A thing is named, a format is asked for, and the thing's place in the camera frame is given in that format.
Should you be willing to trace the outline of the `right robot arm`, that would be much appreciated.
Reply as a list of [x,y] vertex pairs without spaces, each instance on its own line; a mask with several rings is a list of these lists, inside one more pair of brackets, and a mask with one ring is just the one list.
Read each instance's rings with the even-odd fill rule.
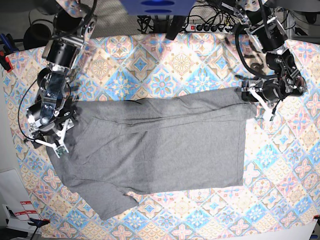
[[47,41],[42,53],[47,66],[34,81],[39,94],[27,110],[31,132],[24,137],[31,142],[43,141],[45,133],[57,124],[60,112],[71,103],[71,92],[65,90],[70,90],[77,63],[95,29],[98,2],[95,0],[88,6],[79,0],[36,0],[34,4],[39,12],[54,18],[50,37],[34,34],[37,39]]

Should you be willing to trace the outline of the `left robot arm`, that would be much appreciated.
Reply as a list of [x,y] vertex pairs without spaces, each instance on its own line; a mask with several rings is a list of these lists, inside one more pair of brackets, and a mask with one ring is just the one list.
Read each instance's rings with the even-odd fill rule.
[[[256,79],[246,80],[241,88],[242,99],[257,102],[257,94],[264,102],[282,101],[286,97],[301,97],[307,91],[306,80],[296,66],[293,54],[285,47],[287,35],[282,24],[269,7],[259,1],[259,10],[245,8],[245,0],[238,0],[233,8],[239,23],[234,30],[235,47],[243,66]],[[265,54],[267,66],[274,71],[265,75],[254,70],[246,63],[240,47],[240,34],[257,38],[256,44]]]

